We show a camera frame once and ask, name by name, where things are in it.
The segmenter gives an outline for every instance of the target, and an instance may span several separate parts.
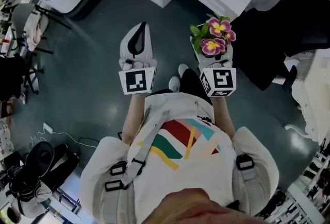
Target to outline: gray floor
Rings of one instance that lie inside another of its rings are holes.
[[[149,23],[154,58],[158,60],[154,91],[164,89],[180,63],[197,68],[189,25],[202,23],[207,12],[197,0],[172,0],[164,9],[149,0],[102,0],[85,19],[71,22],[73,30],[51,22],[46,35],[54,55],[38,53],[45,69],[39,76],[40,94],[30,93],[27,105],[16,105],[12,125],[16,149],[28,151],[30,136],[42,130],[43,122],[76,140],[116,137],[130,100],[122,93],[118,75],[122,38],[136,24]],[[247,126],[273,154],[280,186],[286,188],[318,149],[316,143],[283,128],[286,123],[305,126],[290,93],[276,84],[262,92],[238,71],[237,90],[227,101],[235,127]],[[72,151],[77,150],[66,135],[47,133],[45,137],[53,144],[66,142]],[[81,167],[93,151],[81,146]]]

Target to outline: person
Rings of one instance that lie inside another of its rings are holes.
[[[21,201],[13,196],[9,184],[5,187],[6,197],[11,204],[7,209],[7,216],[13,223],[18,223],[22,219],[21,215],[27,218],[36,218],[45,213],[50,205],[52,193],[59,188],[68,176],[77,167],[79,157],[76,154],[70,156],[65,162],[52,168],[68,152],[66,144],[60,144],[54,148],[54,158],[48,172],[40,178],[41,185],[36,190],[35,197],[28,202]]]
[[[122,131],[122,141],[105,137],[81,174],[79,199],[93,215],[94,191],[111,165],[127,154],[127,167],[143,146],[143,140],[159,121],[169,116],[157,133],[145,166],[134,179],[134,207],[137,224],[149,223],[264,223],[243,212],[233,194],[236,152],[233,144],[253,158],[259,184],[264,190],[262,207],[276,191],[279,173],[269,151],[247,128],[237,132],[224,97],[207,96],[197,74],[179,66],[180,78],[173,77],[169,89],[131,97]],[[144,110],[149,109],[144,117]],[[100,211],[109,205],[100,203]]]

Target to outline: black pants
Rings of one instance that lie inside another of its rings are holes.
[[[40,178],[40,180],[48,186],[52,192],[64,183],[68,176],[77,167],[79,162],[77,156],[71,156],[64,163],[52,170],[54,165],[67,153],[68,149],[65,144],[60,144],[54,148],[54,151],[54,159],[48,172]]]
[[[173,92],[173,91],[171,91],[170,89],[165,89],[165,90],[160,90],[155,93],[152,93],[151,95],[171,93],[171,92]],[[211,99],[207,96],[207,94],[205,92],[205,89],[203,87],[203,84],[202,84],[200,78],[194,72],[194,70],[192,70],[190,68],[188,68],[182,75],[179,92],[197,96],[199,98],[206,100],[211,105],[213,105]]]

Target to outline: yellow flower center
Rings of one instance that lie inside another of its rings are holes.
[[[207,49],[214,50],[219,47],[219,44],[213,41],[207,43]]]
[[[223,31],[225,29],[224,25],[220,25],[218,23],[213,23],[212,24],[214,31],[217,33],[220,33],[221,31]]]

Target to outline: white t-shirt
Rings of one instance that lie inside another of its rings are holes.
[[[162,125],[142,174],[134,180],[137,224],[141,224],[167,194],[185,188],[201,188],[222,206],[234,201],[232,177],[236,153],[232,141],[211,122],[211,117],[189,116],[187,111],[183,112],[185,115],[175,114],[176,117],[171,116]],[[132,161],[147,137],[147,131],[154,128],[155,123],[149,119],[130,147],[113,137],[101,140],[80,179],[81,205],[91,216],[98,179],[127,152],[127,160]],[[246,128],[240,129],[234,140],[244,153],[252,156],[256,167],[262,164],[268,169],[267,175],[261,178],[267,183],[269,199],[278,184],[274,160]]]
[[[9,191],[9,184],[6,185],[4,192]],[[16,198],[13,195],[6,195],[8,201],[15,209],[19,211],[19,204]],[[52,197],[52,191],[41,182],[41,186],[36,191],[36,197],[33,197],[29,202],[21,201],[23,215],[27,218],[36,218],[39,215],[45,212],[45,207],[40,204],[42,201],[47,200]]]

